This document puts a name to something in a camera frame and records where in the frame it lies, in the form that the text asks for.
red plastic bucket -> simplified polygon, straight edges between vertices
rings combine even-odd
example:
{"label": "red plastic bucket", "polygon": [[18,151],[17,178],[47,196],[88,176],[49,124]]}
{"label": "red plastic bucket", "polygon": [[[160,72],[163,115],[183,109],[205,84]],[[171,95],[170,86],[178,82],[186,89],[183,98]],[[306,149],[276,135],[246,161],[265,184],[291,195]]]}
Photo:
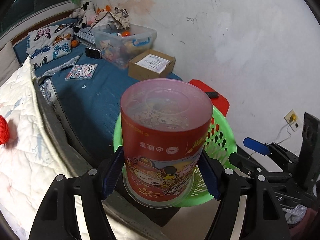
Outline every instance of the red plastic bucket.
{"label": "red plastic bucket", "polygon": [[212,103],[197,87],[151,79],[121,98],[125,184],[140,203],[167,207],[190,190],[212,117]]}

plastic container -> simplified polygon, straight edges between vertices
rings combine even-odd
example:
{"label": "plastic container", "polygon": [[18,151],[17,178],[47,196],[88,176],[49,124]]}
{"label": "plastic container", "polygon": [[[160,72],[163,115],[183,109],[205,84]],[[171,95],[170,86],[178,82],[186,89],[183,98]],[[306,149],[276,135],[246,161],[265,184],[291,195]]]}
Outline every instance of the plastic container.
{"label": "plastic container", "polygon": [[191,189],[207,138],[212,103],[199,88],[173,79],[150,79],[121,97],[128,193],[149,207],[169,207]]}
{"label": "plastic container", "polygon": [[121,69],[128,67],[129,60],[150,49],[157,37],[155,30],[134,24],[130,25],[131,35],[127,37],[118,36],[117,33],[124,30],[111,29],[109,25],[92,28],[92,31],[102,58]]}
{"label": "plastic container", "polygon": [[[121,117],[119,115],[113,136],[114,151],[116,151],[120,145],[123,145],[121,129]],[[235,167],[230,164],[228,158],[231,153],[237,152],[236,141],[227,120],[215,106],[213,106],[213,114],[208,133],[209,136],[207,136],[204,147],[209,157],[218,159],[224,168],[234,169]],[[191,207],[213,199],[213,196],[209,194],[205,186],[198,166],[196,166],[193,174],[194,180],[189,194],[174,204],[175,207]]]}

orange butterfly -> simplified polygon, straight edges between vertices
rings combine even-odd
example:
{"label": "orange butterfly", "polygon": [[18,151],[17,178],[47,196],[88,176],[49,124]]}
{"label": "orange butterfly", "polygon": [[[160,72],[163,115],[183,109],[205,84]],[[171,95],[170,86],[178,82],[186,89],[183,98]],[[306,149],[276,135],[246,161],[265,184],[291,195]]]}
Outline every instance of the orange butterfly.
{"label": "orange butterfly", "polygon": [[71,34],[70,34],[70,33],[65,34],[65,35],[63,35],[63,36],[58,35],[58,36],[54,39],[54,42],[52,43],[52,45],[55,45],[55,44],[57,44],[58,42],[63,41],[63,40],[70,40],[70,38],[71,38]]}

white quilt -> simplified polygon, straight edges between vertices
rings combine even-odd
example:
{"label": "white quilt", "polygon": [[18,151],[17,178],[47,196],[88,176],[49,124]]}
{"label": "white quilt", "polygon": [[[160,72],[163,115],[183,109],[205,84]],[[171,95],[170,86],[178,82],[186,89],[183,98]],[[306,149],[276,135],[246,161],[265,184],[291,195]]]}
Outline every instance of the white quilt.
{"label": "white quilt", "polygon": [[[10,141],[0,146],[0,210],[21,240],[27,240],[47,189],[58,174],[71,177],[47,136],[32,80],[29,58],[0,87],[0,115],[10,128]],[[76,212],[83,240],[89,239],[80,197]],[[145,239],[108,217],[118,240]]]}

red yarn ball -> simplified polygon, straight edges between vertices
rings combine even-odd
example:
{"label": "red yarn ball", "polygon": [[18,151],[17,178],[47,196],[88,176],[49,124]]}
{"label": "red yarn ball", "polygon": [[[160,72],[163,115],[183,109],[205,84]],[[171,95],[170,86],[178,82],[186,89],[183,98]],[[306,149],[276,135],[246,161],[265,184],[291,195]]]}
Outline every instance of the red yarn ball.
{"label": "red yarn ball", "polygon": [[9,141],[10,133],[7,121],[0,115],[0,145]]}

